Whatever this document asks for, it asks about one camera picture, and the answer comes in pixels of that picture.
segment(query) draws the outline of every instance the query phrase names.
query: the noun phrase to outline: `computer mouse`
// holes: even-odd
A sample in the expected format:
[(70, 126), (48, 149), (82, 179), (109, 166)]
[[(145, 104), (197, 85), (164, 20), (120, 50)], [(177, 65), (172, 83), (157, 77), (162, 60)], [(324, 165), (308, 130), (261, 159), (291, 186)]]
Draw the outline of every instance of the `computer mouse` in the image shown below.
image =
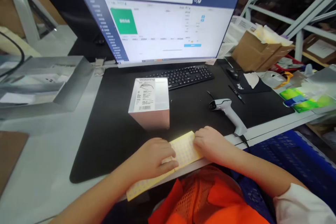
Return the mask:
[(238, 73), (237, 69), (227, 68), (226, 71), (232, 79), (234, 79), (236, 81), (240, 80), (240, 76), (239, 76), (239, 73)]

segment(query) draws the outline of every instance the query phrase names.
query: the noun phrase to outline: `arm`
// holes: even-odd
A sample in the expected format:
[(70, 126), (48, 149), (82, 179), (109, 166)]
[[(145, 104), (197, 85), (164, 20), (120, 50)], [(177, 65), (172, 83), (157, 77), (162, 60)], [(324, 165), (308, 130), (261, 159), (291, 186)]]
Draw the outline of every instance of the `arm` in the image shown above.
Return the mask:
[(291, 183), (307, 189), (287, 171), (237, 148), (209, 126), (195, 133), (194, 143), (208, 160), (253, 179), (272, 198), (284, 194)]
[(177, 161), (162, 164), (175, 152), (170, 143), (153, 138), (97, 185), (82, 194), (50, 224), (101, 223), (118, 199), (135, 182), (158, 177), (177, 167)]

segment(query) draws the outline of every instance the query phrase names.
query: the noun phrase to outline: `green square on screen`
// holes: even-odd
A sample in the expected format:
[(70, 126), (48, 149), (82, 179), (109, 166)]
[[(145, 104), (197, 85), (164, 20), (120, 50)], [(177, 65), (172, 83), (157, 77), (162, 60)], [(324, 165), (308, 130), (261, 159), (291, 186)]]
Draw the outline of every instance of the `green square on screen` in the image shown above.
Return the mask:
[(131, 9), (114, 9), (111, 13), (120, 34), (138, 34)]

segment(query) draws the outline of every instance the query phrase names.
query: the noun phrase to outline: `white fabric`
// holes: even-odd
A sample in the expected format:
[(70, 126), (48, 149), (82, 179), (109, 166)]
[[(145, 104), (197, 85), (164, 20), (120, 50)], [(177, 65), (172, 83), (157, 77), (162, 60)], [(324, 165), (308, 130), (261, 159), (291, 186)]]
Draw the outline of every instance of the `white fabric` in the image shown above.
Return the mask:
[(307, 189), (291, 184), (287, 192), (273, 199), (277, 224), (336, 224), (330, 207)]

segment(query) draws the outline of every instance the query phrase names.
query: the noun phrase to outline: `black keyboard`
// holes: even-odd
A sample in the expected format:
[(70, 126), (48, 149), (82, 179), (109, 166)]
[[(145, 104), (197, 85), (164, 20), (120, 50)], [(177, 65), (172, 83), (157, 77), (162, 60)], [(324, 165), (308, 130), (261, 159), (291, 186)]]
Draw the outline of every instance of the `black keyboard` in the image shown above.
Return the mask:
[(190, 66), (174, 70), (163, 71), (162, 73), (154, 73), (145, 78), (168, 78), (168, 90), (189, 86), (195, 83), (208, 81), (214, 78), (213, 74), (204, 65)]

